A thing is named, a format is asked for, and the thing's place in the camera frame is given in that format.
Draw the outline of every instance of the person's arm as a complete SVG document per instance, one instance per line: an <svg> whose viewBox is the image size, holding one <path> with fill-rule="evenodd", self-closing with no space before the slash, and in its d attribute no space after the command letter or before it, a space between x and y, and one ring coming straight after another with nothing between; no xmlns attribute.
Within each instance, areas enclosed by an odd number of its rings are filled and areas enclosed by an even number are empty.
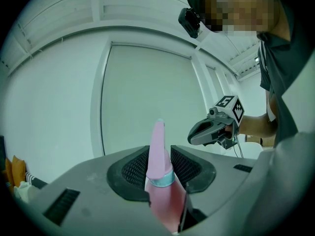
<svg viewBox="0 0 315 236"><path fill-rule="evenodd" d="M266 91L266 105L268 104L269 92ZM270 109L276 116L273 122L269 121L268 114L265 113L259 117L244 116L240 124L240 134L258 136L258 137L271 137L277 131L277 102L275 96L270 100Z"/></svg>

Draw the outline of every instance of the black vent slot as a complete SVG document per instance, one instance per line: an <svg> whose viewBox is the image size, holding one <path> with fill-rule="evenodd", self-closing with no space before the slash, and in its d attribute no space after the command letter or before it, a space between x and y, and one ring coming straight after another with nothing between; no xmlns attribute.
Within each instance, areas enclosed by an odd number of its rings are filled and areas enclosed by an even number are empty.
<svg viewBox="0 0 315 236"><path fill-rule="evenodd" d="M79 194L79 191L66 189L44 213L44 216L60 225Z"/></svg>
<svg viewBox="0 0 315 236"><path fill-rule="evenodd" d="M123 178L138 188L144 190L148 170L149 150L132 159L122 169Z"/></svg>
<svg viewBox="0 0 315 236"><path fill-rule="evenodd" d="M200 174L201 165L190 158L184 156L175 149L171 149L171 161L182 186L186 188L186 183Z"/></svg>
<svg viewBox="0 0 315 236"><path fill-rule="evenodd" d="M242 164L237 164L233 168L237 169L237 170L240 170L240 171L245 171L245 172L248 172L248 173L252 171L252 167L246 166L246 165L242 165Z"/></svg>

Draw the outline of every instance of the pink bottle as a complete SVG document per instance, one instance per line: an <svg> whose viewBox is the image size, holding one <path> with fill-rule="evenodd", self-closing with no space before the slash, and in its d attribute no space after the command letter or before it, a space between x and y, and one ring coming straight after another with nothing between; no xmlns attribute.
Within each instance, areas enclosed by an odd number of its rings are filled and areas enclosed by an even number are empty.
<svg viewBox="0 0 315 236"><path fill-rule="evenodd" d="M164 147L164 122L159 119L153 130L147 182L153 214L172 233L177 232L184 209L185 190L175 176L169 154Z"/></svg>

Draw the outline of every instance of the black mesh grille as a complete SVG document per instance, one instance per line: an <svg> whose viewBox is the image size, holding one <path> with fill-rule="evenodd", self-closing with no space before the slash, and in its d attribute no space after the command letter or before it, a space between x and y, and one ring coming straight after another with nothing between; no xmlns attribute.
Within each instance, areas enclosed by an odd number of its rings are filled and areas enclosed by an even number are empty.
<svg viewBox="0 0 315 236"><path fill-rule="evenodd" d="M146 173L148 170L148 160L149 149L125 164L122 168L124 179L127 182L144 189Z"/></svg>
<svg viewBox="0 0 315 236"><path fill-rule="evenodd" d="M202 169L199 163L194 162L173 148L171 149L171 161L174 172L184 188L186 183L199 175Z"/></svg>

